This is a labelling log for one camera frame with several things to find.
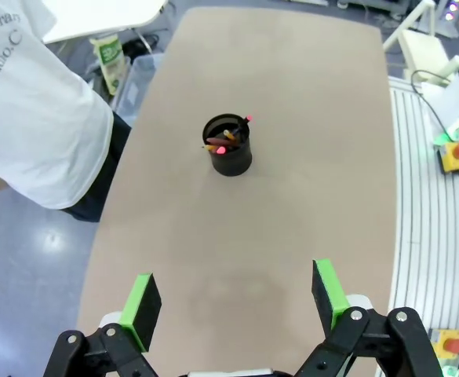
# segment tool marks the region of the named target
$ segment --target person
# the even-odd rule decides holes
[[[0,178],[99,221],[130,128],[43,44],[54,24],[42,0],[0,0]]]

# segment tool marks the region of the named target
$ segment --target gray floor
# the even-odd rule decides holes
[[[176,21],[193,6],[233,5],[293,9],[379,24],[373,11],[353,6],[343,11],[335,4],[328,8],[279,0],[177,0],[176,4],[176,9],[169,7]],[[165,26],[160,18],[144,30]],[[158,34],[160,48],[165,49],[169,32]],[[444,45],[450,56],[459,54],[459,39],[444,40]],[[401,64],[398,48],[394,52],[388,55],[388,63]],[[81,41],[64,61],[81,73],[91,59],[89,45]],[[401,68],[390,66],[388,73],[400,76]],[[95,225],[44,210],[11,189],[0,192],[0,377],[42,375],[57,335],[75,326],[95,231]]]
[[[459,174],[442,174],[429,148],[442,130],[411,85],[391,78],[390,94],[397,182],[390,306],[414,308],[425,328],[459,328]]]

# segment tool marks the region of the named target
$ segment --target white chair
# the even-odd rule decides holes
[[[429,34],[408,30],[426,11],[430,12]],[[404,70],[406,79],[414,71],[425,70],[452,79],[459,69],[459,56],[449,59],[440,39],[435,37],[435,2],[422,0],[409,16],[384,41],[384,51],[388,51],[395,42],[400,44],[407,68]],[[424,72],[417,73],[417,81],[426,81],[434,84],[445,84],[441,79]]]

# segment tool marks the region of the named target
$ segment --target black pants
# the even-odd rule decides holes
[[[119,159],[121,159],[122,150],[128,140],[129,131],[130,128],[125,121],[119,115],[114,114],[109,153],[105,158],[102,169],[100,169],[100,173],[81,200],[74,206],[65,208],[62,211],[71,214],[77,220],[89,222],[100,221],[112,178],[114,178]]]

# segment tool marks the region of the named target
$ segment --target green gripper pad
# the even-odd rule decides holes
[[[130,331],[141,352],[148,352],[161,309],[161,297],[151,273],[137,276],[119,324]]]
[[[315,297],[323,332],[328,336],[336,325],[337,318],[349,308],[348,299],[329,259],[313,261],[311,292]]]

